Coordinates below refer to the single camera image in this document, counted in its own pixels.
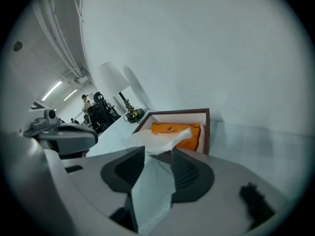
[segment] gray surface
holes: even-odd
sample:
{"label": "gray surface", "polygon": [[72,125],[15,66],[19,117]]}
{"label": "gray surface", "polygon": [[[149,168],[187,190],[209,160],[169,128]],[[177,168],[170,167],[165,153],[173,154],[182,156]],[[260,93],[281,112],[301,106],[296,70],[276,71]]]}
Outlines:
{"label": "gray surface", "polygon": [[[51,233],[133,234],[107,217],[123,205],[125,195],[113,193],[100,179],[101,167],[126,154],[127,150],[62,163],[57,153],[43,151],[34,139],[13,136],[5,137],[2,151],[2,167],[12,192],[36,222]],[[215,173],[215,183],[197,202],[174,204],[151,235],[230,236],[244,233],[251,220],[238,192],[240,186],[249,181],[258,185],[258,190],[275,211],[286,207],[287,201],[279,191],[245,167],[195,152],[185,153],[208,163]],[[84,169],[66,173],[64,165],[78,164]]]}
{"label": "gray surface", "polygon": [[[169,214],[152,230],[150,235],[204,235],[219,236],[245,233],[252,223],[247,207],[239,196],[242,185],[257,184],[258,191],[275,212],[288,204],[276,188],[240,164],[188,150],[181,151],[211,166],[215,183],[197,202],[174,204]],[[118,151],[103,156],[65,160],[68,165],[81,165],[84,170],[69,174],[81,193],[103,214],[110,215],[124,203],[125,196],[113,193],[100,178],[100,169],[109,160],[126,152]]]}
{"label": "gray surface", "polygon": [[242,185],[252,182],[275,212],[288,204],[277,189],[247,168],[200,153],[181,151],[210,165],[215,174],[212,188],[197,202],[174,204],[168,216],[151,235],[231,236],[245,233],[251,219],[238,193]]}
{"label": "gray surface", "polygon": [[[75,131],[59,131],[58,128],[76,128]],[[67,155],[90,149],[97,143],[97,133],[85,126],[75,123],[60,123],[58,127],[52,127],[47,132],[38,135],[39,140],[55,141],[58,144],[59,154]]]}
{"label": "gray surface", "polygon": [[77,158],[62,160],[65,167],[80,165],[83,170],[69,173],[69,177],[78,190],[106,216],[110,216],[118,208],[125,205],[127,194],[112,191],[102,180],[100,171],[102,167],[133,149],[127,149],[106,156],[94,156],[90,158]]}

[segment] ceiling light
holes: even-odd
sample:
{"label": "ceiling light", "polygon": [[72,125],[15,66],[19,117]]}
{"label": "ceiling light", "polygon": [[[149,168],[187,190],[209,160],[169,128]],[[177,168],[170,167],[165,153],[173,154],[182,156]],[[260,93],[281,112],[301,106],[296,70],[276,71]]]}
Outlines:
{"label": "ceiling light", "polygon": [[63,101],[67,100],[73,93],[75,93],[77,91],[77,89],[75,91],[73,91],[71,94],[69,94]]}
{"label": "ceiling light", "polygon": [[57,88],[57,86],[59,86],[60,84],[61,84],[61,81],[59,81],[57,84],[55,84],[54,87],[52,89],[50,89],[49,92],[41,100],[46,100],[46,98],[52,93],[52,91],[55,90]]}

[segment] white paper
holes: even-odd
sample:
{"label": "white paper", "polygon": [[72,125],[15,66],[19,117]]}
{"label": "white paper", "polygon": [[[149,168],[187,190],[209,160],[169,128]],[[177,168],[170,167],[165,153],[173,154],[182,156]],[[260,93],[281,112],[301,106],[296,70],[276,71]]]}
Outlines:
{"label": "white paper", "polygon": [[178,133],[176,137],[155,135],[150,129],[145,129],[122,139],[122,144],[126,148],[145,146],[145,152],[148,155],[158,155],[172,150],[179,142],[191,137],[190,128]]}
{"label": "white paper", "polygon": [[138,233],[148,235],[171,210],[176,192],[170,165],[145,155],[145,165],[131,190]]}

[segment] black vent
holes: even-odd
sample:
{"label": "black vent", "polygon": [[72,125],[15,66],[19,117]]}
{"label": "black vent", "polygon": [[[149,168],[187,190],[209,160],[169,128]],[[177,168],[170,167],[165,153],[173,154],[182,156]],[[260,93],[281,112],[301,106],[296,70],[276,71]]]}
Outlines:
{"label": "black vent", "polygon": [[199,177],[197,167],[179,154],[172,153],[171,156],[171,170],[174,175],[176,190],[192,185]]}
{"label": "black vent", "polygon": [[100,176],[116,192],[130,193],[144,168],[144,146],[103,166]]}
{"label": "black vent", "polygon": [[83,132],[82,129],[79,129],[79,128],[76,128],[76,127],[73,127],[73,126],[60,126],[60,127],[57,127],[57,130],[58,131],[79,131],[79,132]]}
{"label": "black vent", "polygon": [[74,165],[74,166],[66,167],[65,171],[67,171],[67,173],[71,173],[71,172],[79,171],[79,170],[82,170],[82,169],[83,169],[82,166]]}
{"label": "black vent", "polygon": [[50,148],[53,149],[54,151],[56,152],[60,152],[59,151],[59,146],[58,146],[58,143],[57,141],[54,141],[54,140],[49,140],[48,143],[50,143]]}
{"label": "black vent", "polygon": [[115,167],[115,173],[134,186],[144,167],[144,153],[137,153]]}

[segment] chair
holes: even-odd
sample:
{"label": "chair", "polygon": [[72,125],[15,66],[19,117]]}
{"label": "chair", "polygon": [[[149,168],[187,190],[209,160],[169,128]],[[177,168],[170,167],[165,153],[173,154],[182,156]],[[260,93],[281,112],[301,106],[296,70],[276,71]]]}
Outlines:
{"label": "chair", "polygon": [[89,107],[88,115],[91,120],[92,128],[97,132],[97,134],[101,133],[108,127],[98,105],[93,105]]}
{"label": "chair", "polygon": [[108,126],[113,124],[116,120],[118,120],[121,116],[116,112],[113,107],[109,107],[108,103],[104,99],[103,95],[100,92],[97,92],[93,100],[103,112],[103,116],[105,117],[106,123]]}

